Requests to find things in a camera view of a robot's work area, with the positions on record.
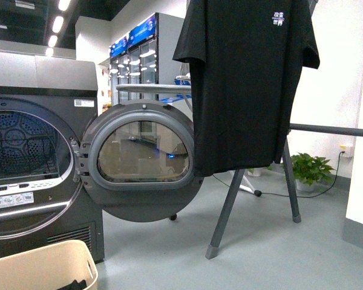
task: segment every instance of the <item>wall baseboard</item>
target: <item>wall baseboard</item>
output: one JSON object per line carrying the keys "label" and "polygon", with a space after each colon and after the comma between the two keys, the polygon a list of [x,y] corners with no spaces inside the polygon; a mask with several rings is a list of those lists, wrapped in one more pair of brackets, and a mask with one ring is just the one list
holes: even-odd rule
{"label": "wall baseboard", "polygon": [[346,218],[343,240],[363,249],[363,224]]}

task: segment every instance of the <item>power cord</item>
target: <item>power cord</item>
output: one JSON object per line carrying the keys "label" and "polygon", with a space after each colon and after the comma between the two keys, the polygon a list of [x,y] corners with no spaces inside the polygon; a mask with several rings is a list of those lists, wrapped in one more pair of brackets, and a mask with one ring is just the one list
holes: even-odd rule
{"label": "power cord", "polygon": [[[315,198],[317,196],[320,196],[320,195],[323,195],[325,194],[327,191],[329,191],[336,183],[336,179],[338,178],[338,170],[339,170],[339,166],[340,166],[340,157],[341,155],[345,153],[345,151],[342,151],[339,153],[339,158],[338,158],[338,166],[336,168],[336,175],[335,175],[335,179],[333,180],[333,183],[332,185],[327,189],[327,190],[324,190],[323,192],[321,193],[318,193],[317,195],[314,195],[314,196],[297,196],[297,198]],[[219,178],[217,178],[215,175],[212,175],[215,179],[217,179],[218,181],[220,181],[221,183],[223,183],[225,186],[227,187],[230,187],[228,184],[226,184],[225,182],[223,182],[222,180],[220,180]],[[277,196],[283,196],[285,198],[288,198],[289,195],[280,195],[278,193],[270,193],[270,192],[263,192],[264,195],[277,195]]]}

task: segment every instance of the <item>black t-shirt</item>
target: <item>black t-shirt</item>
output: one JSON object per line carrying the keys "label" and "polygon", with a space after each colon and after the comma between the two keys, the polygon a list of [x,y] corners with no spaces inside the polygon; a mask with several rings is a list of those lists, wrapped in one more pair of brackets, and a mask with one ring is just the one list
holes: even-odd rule
{"label": "black t-shirt", "polygon": [[319,67],[307,0],[192,0],[173,59],[190,63],[197,176],[280,162],[302,67]]}

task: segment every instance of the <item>green plant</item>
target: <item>green plant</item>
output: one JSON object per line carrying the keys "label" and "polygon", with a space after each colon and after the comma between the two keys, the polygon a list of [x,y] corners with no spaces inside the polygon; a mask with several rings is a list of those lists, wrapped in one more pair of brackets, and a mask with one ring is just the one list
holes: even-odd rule
{"label": "green plant", "polygon": [[[269,165],[267,167],[264,167],[266,168],[267,170],[272,170],[272,165]],[[248,168],[247,171],[250,171],[250,173],[254,173],[254,168]]]}
{"label": "green plant", "polygon": [[312,185],[315,181],[332,181],[327,174],[334,170],[325,157],[312,157],[307,153],[292,156],[293,173],[300,182]]}

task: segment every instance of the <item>dryer door glass window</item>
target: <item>dryer door glass window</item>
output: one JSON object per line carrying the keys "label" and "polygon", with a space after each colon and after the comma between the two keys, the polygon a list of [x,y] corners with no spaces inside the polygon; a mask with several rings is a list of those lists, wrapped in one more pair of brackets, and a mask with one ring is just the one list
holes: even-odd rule
{"label": "dryer door glass window", "polygon": [[[132,127],[138,128],[136,134]],[[151,121],[116,129],[101,147],[97,163],[109,182],[173,182],[181,180],[189,166],[186,146],[177,134]]]}

